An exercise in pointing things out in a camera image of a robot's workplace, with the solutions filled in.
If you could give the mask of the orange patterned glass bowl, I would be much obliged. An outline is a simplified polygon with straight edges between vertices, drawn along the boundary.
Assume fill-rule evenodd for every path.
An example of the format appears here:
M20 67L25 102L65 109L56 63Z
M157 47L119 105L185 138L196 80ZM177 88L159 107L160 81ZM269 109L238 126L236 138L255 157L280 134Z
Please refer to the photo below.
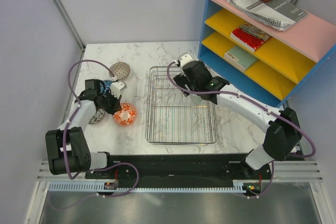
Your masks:
M113 119L119 126L130 126L137 119L137 110L131 103L121 103L121 110L113 115Z

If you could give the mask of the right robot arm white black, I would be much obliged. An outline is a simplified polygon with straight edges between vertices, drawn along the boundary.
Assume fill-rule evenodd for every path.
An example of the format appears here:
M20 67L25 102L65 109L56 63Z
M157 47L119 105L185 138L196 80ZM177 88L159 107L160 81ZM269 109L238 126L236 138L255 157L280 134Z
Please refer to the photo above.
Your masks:
M181 73L169 77L171 83L187 97L198 96L215 105L227 107L258 126L264 133L264 142L250 151L240 166L241 174L254 178L259 169L271 161L284 161L302 138L296 112L268 106L241 92L219 76L212 76L201 60L184 55L174 60Z

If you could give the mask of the green glass bowl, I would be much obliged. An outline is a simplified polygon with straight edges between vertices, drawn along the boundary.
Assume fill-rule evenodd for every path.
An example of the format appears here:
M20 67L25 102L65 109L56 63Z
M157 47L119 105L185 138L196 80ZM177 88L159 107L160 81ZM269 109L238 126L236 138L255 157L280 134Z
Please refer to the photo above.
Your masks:
M202 98L196 94L191 94L190 97L193 105L198 105L202 102Z

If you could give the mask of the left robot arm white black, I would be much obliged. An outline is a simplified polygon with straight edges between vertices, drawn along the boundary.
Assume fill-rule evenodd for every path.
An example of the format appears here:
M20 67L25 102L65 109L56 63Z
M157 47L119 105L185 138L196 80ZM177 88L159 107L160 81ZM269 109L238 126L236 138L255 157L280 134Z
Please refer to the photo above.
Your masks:
M93 153L89 150L84 131L90 120L102 109L114 115L121 110L122 91L126 84L112 82L106 86L102 80L85 81L85 89L75 100L71 115L57 129L45 135L49 170L53 175L97 170L103 178L111 178L115 165L108 161L107 152Z

